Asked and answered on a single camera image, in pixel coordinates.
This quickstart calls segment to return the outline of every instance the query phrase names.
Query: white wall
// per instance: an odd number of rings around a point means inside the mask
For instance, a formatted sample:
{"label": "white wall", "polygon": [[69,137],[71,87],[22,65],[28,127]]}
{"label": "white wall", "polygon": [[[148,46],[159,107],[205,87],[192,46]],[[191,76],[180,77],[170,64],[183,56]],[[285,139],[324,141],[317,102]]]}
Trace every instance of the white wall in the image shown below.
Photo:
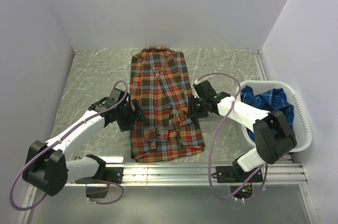
{"label": "white wall", "polygon": [[261,48],[287,0],[48,0],[74,48]]}
{"label": "white wall", "polygon": [[313,132],[301,160],[322,223],[337,223],[338,0],[288,0],[262,49],[268,79],[301,95]]}
{"label": "white wall", "polygon": [[[73,50],[45,0],[0,0],[0,216],[13,223],[8,202],[29,145],[49,138]],[[26,184],[20,181],[21,204]]]}

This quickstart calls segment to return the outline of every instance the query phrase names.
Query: plastic basket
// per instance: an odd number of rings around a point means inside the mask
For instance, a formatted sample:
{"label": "plastic basket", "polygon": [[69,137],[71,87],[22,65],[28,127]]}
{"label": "plastic basket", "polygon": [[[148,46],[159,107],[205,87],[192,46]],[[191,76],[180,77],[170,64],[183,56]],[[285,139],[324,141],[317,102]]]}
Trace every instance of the plastic basket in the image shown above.
{"label": "plastic basket", "polygon": [[[294,106],[294,132],[297,140],[297,146],[291,150],[291,152],[300,152],[307,149],[312,141],[312,132],[304,112],[303,105],[301,104],[300,98],[295,89],[281,81],[246,80],[241,83],[242,88],[246,85],[252,87],[254,95],[261,94],[272,88],[284,89],[288,103]],[[255,143],[248,135],[247,128],[244,125],[240,125],[240,127],[248,143],[255,147]]]}

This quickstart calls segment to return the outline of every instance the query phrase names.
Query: metal frame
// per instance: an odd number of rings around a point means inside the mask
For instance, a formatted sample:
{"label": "metal frame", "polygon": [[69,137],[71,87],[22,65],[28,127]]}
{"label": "metal frame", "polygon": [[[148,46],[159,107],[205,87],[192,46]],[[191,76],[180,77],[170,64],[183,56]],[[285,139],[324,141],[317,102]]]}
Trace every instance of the metal frame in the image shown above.
{"label": "metal frame", "polygon": [[[259,50],[253,50],[256,66],[261,80],[267,80]],[[123,164],[120,157],[109,157],[105,160],[107,167],[123,167],[124,175],[122,186],[202,186],[209,185],[206,163],[160,163],[160,164]],[[216,166],[231,165],[228,163],[212,163],[212,172]],[[229,186],[229,183],[217,184],[215,186]],[[285,155],[274,165],[269,165],[267,174],[267,185],[274,184],[299,184],[305,208],[311,224],[320,223],[311,194],[308,189],[307,179],[300,163],[293,163],[291,155]],[[68,183],[66,186],[79,187],[85,184]],[[106,186],[105,184],[93,184],[92,186]],[[23,207],[30,206],[34,200],[36,188],[29,186],[23,202]],[[20,212],[17,224],[27,223],[30,211]]]}

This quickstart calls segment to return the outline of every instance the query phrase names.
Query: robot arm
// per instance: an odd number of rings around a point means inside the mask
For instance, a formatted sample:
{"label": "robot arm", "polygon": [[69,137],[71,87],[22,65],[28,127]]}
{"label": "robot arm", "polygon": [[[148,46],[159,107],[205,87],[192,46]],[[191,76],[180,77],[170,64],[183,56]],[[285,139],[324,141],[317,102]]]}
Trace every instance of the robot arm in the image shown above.
{"label": "robot arm", "polygon": [[234,102],[229,118],[246,126],[255,134],[256,147],[233,162],[235,174],[249,172],[265,163],[274,164],[297,146],[295,135],[281,111],[260,110],[236,101],[235,97],[228,93],[217,94],[208,81],[194,87],[200,98],[189,98],[190,117],[204,118],[209,112],[225,116]]}
{"label": "robot arm", "polygon": [[[113,89],[109,97],[92,104],[89,110],[76,122],[87,121],[86,119],[113,106],[123,99],[124,92],[119,89]],[[36,186],[38,189],[46,192],[48,195],[56,195],[66,183],[81,178],[93,178],[105,180],[106,162],[94,155],[66,161],[71,154],[85,144],[90,136],[100,131],[108,124],[117,121],[120,131],[131,130],[133,125],[140,120],[144,120],[144,115],[136,100],[133,100],[135,110],[130,103],[130,95],[121,102],[116,109],[96,116],[75,129],[65,140],[53,147],[38,158],[23,173],[23,179]],[[60,138],[68,132],[74,125],[70,126],[63,133],[48,140],[46,143],[40,141],[34,142],[27,155],[26,163],[30,161],[39,152],[48,146],[59,141]]]}

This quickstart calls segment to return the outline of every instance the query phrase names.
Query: white laundry basket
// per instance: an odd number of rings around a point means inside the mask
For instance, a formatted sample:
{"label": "white laundry basket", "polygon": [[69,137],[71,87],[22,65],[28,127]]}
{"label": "white laundry basket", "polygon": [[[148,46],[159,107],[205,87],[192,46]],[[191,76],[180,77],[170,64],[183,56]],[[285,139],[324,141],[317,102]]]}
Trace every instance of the white laundry basket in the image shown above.
{"label": "white laundry basket", "polygon": [[[246,80],[241,83],[242,88],[244,88],[246,85],[252,87],[254,95],[264,93],[272,88],[284,89],[287,102],[294,106],[295,117],[293,125],[297,146],[291,150],[291,152],[300,152],[307,149],[312,141],[312,132],[297,92],[290,85],[281,81]],[[244,125],[240,125],[240,127],[248,143],[255,147],[255,143],[248,135],[247,128]]]}

